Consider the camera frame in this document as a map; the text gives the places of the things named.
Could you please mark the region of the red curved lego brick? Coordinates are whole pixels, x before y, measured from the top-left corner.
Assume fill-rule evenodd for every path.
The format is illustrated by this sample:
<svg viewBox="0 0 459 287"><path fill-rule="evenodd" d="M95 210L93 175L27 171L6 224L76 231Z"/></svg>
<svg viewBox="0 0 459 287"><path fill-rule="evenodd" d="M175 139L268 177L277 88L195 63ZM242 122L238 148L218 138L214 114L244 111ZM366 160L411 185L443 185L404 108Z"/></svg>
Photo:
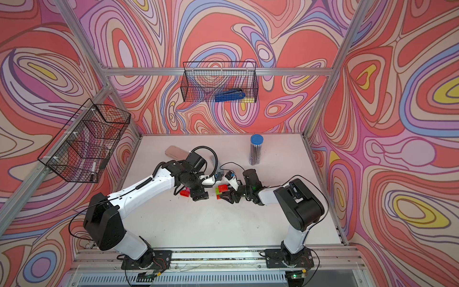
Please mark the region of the red curved lego brick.
<svg viewBox="0 0 459 287"><path fill-rule="evenodd" d="M219 193L224 193L229 191L228 185L219 185L218 186L218 192Z"/></svg>
<svg viewBox="0 0 459 287"><path fill-rule="evenodd" d="M190 190L181 190L179 194L183 197L190 197Z"/></svg>

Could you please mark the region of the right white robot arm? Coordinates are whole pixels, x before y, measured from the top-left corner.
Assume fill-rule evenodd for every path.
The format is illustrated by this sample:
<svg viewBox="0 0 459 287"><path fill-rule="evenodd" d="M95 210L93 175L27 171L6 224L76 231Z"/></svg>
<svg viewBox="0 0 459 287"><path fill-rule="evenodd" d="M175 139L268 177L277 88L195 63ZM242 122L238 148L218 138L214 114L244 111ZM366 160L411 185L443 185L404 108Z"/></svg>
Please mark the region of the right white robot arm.
<svg viewBox="0 0 459 287"><path fill-rule="evenodd" d="M277 249L261 252L266 265L272 268L302 268L314 266L311 250L305 247L306 238L316 224L326 216L323 203L306 183L311 183L300 175L295 175L282 185L268 187L262 184L255 169L243 172L244 181L236 177L223 177L226 184L216 188L216 196L230 204L241 199L259 206L278 204L289 223L288 233Z"/></svg>

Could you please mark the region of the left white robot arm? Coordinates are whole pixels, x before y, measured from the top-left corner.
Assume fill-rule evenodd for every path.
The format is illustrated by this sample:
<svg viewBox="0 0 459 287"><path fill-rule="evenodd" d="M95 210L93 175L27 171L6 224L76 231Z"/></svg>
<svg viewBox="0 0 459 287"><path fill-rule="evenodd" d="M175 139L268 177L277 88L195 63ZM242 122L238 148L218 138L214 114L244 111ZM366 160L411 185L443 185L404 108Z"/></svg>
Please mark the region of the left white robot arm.
<svg viewBox="0 0 459 287"><path fill-rule="evenodd" d="M104 196L98 193L91 198L83 227L101 251L117 251L128 260L125 269L168 268L160 264L151 245L124 227L124 220L135 209L153 197L172 188L179 187L191 191L205 192L202 182L203 172L186 167L185 162L161 162L155 171L145 179L123 190Z"/></svg>

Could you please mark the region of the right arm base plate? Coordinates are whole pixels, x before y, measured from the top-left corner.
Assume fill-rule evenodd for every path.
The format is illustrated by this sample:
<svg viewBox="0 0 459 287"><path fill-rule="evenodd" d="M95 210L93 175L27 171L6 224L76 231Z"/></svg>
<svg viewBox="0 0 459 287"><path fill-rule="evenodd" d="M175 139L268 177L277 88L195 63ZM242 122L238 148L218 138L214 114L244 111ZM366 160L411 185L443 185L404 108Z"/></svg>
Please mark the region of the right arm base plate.
<svg viewBox="0 0 459 287"><path fill-rule="evenodd" d="M266 266L269 269L300 268L309 270L314 267L311 250L307 248L296 254L291 254L286 249L265 249L260 254L265 258Z"/></svg>

